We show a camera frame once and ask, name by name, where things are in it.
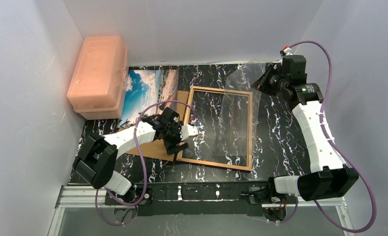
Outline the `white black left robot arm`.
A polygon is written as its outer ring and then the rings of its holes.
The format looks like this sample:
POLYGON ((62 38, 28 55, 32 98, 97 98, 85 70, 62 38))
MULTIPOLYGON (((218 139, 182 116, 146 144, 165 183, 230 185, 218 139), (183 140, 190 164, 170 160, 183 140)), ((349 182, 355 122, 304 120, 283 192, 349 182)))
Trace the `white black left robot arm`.
POLYGON ((125 195, 132 183, 114 170, 116 160, 137 144, 163 140, 168 155, 188 148, 185 142, 198 135, 197 127, 183 124, 179 114, 167 107, 159 115, 144 117, 120 132, 100 136, 89 135, 73 163, 73 170, 94 189, 105 188, 125 195))

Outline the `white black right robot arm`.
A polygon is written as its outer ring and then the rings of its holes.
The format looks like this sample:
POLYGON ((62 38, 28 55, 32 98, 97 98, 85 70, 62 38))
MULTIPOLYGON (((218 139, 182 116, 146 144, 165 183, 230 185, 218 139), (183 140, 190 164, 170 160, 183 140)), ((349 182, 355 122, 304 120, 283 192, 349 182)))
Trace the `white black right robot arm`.
POLYGON ((306 58, 285 55, 279 62, 266 66, 264 74, 252 88, 267 94, 281 95, 289 105, 301 128, 310 157, 310 173, 303 176, 271 177, 265 187, 268 198, 286 195, 302 197, 305 201, 343 197, 358 180, 354 168, 348 167, 343 157, 326 137, 328 124, 320 122, 324 100, 320 87, 307 82, 306 58))

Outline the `beach landscape photo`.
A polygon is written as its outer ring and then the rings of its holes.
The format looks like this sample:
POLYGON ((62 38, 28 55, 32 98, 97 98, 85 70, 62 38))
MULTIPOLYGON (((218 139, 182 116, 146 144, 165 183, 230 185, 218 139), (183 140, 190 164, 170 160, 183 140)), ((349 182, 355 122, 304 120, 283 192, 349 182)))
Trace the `beach landscape photo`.
POLYGON ((119 128, 126 128, 136 121, 148 106, 178 96, 179 72, 166 70, 129 70, 125 84, 125 99, 119 128))

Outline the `wooden picture frame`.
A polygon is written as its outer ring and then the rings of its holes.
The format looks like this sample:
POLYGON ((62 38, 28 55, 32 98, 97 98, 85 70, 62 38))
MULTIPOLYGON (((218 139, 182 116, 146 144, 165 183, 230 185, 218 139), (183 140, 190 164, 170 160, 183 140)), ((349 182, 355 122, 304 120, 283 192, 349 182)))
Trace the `wooden picture frame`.
POLYGON ((176 160, 217 168, 252 170, 253 92, 192 86, 184 121, 194 121, 198 135, 176 160))

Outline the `clear acrylic sheet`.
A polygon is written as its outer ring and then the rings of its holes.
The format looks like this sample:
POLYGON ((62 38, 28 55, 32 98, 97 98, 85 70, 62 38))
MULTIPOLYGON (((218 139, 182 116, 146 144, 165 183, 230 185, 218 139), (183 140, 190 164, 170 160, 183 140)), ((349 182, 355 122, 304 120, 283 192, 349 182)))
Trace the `clear acrylic sheet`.
POLYGON ((251 84, 263 75, 265 69, 264 62, 249 62, 227 77, 212 146, 214 157, 247 158, 253 154, 255 116, 261 93, 251 88, 251 84))

